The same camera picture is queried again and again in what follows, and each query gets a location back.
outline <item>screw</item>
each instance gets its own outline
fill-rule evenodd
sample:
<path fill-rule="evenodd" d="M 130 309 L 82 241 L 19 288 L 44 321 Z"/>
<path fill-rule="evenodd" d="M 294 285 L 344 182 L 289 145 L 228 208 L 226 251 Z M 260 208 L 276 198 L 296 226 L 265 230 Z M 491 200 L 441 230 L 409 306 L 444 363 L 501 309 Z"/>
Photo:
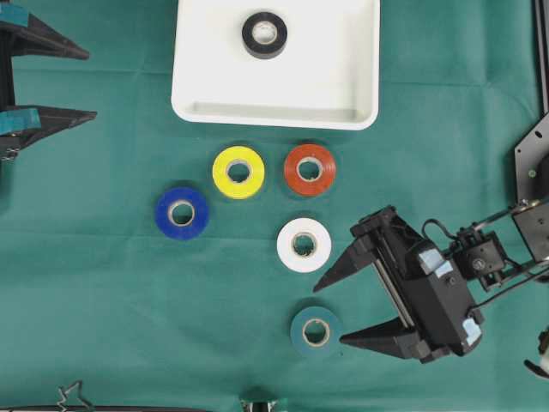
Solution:
<path fill-rule="evenodd" d="M 473 261 L 473 269 L 475 269 L 477 272 L 486 269 L 486 261 L 480 258 L 475 259 Z"/>

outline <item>metal rod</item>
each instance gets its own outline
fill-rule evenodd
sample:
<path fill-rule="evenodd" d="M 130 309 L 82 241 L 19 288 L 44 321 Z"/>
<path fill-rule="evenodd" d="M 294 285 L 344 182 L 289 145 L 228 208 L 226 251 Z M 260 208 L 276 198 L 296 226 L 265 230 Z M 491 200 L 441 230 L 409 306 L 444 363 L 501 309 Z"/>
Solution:
<path fill-rule="evenodd" d="M 385 268 L 383 267 L 383 263 L 378 259 L 376 260 L 376 262 L 374 262 L 374 267 L 376 268 L 376 272 L 379 275 L 379 278 L 381 279 L 381 283 L 383 284 L 383 287 L 389 294 L 389 297 L 391 298 L 393 305 L 395 305 L 396 311 L 398 312 L 398 316 L 401 319 L 402 323 L 404 324 L 404 327 L 405 328 L 414 327 L 415 323 L 413 322 L 412 317 L 410 316 L 410 313 L 408 312 L 407 308 L 404 306 L 404 302 L 399 296 L 395 288 L 395 285 L 390 280 L 387 270 L 385 270 Z"/>
<path fill-rule="evenodd" d="M 540 57 L 541 103 L 543 114 L 549 112 L 549 39 L 547 38 L 547 26 L 549 26 L 549 0 L 534 0 L 535 22 L 538 34 L 538 53 Z"/>

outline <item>black tape roll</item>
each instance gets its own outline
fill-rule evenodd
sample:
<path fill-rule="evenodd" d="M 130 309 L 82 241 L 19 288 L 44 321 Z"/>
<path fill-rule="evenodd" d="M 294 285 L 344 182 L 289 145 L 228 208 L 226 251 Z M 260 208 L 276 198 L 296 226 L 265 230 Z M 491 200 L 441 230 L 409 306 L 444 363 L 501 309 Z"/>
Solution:
<path fill-rule="evenodd" d="M 260 43 L 254 39 L 254 28 L 260 28 L 262 23 L 263 28 L 267 30 L 272 27 L 276 28 L 274 39 L 268 39 L 264 43 Z M 284 21 L 278 15 L 267 11 L 254 14 L 242 27 L 244 45 L 248 53 L 254 58 L 268 59 L 277 57 L 284 50 L 287 38 L 288 30 Z"/>

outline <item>teal tape roll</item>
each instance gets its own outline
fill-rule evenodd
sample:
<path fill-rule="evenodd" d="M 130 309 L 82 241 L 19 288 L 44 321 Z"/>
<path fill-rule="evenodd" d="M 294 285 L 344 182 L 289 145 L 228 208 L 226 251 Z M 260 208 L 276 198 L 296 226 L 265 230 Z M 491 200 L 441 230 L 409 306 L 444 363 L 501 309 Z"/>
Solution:
<path fill-rule="evenodd" d="M 0 3 L 0 21 L 28 27 L 28 11 L 11 3 Z"/>
<path fill-rule="evenodd" d="M 309 327 L 324 330 L 314 336 L 307 334 Z M 320 306 L 307 307 L 292 321 L 290 337 L 292 344 L 305 358 L 325 358 L 340 347 L 341 322 L 328 309 Z"/>
<path fill-rule="evenodd" d="M 20 109 L 0 113 L 0 135 L 42 127 L 36 109 Z"/>

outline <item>green cloth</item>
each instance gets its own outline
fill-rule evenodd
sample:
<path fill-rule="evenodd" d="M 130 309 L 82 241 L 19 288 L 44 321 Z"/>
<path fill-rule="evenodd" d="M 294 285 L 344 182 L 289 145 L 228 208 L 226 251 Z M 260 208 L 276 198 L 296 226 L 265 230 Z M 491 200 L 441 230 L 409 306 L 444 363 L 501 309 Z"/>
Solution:
<path fill-rule="evenodd" d="M 387 204 L 415 227 L 436 217 L 453 231 L 504 209 L 514 196 L 512 149 L 541 115 L 530 2 L 383 0 L 381 111 L 361 132 L 178 118 L 176 0 L 16 3 L 92 54 L 17 58 L 18 103 L 99 116 L 4 169 L 1 404 L 52 404 L 57 385 L 83 379 L 95 404 L 236 412 L 258 388 L 287 398 L 290 411 L 546 410 L 549 385 L 522 361 L 537 361 L 547 288 L 486 308 L 483 342 L 462 359 L 421 366 L 342 347 L 310 361 L 288 336 L 301 307 L 330 308 L 345 331 L 395 309 L 372 270 L 313 296 L 322 271 L 289 272 L 275 246 L 281 227 L 303 215 L 331 232 L 333 263 L 354 222 Z M 286 187 L 282 164 L 310 140 L 335 154 L 339 174 L 329 193 L 303 199 Z M 210 176 L 216 154 L 236 142 L 268 170 L 245 202 L 225 199 Z M 207 230 L 189 243 L 154 224 L 156 201 L 181 182 L 211 207 Z M 498 228 L 525 260 L 512 223 Z"/>

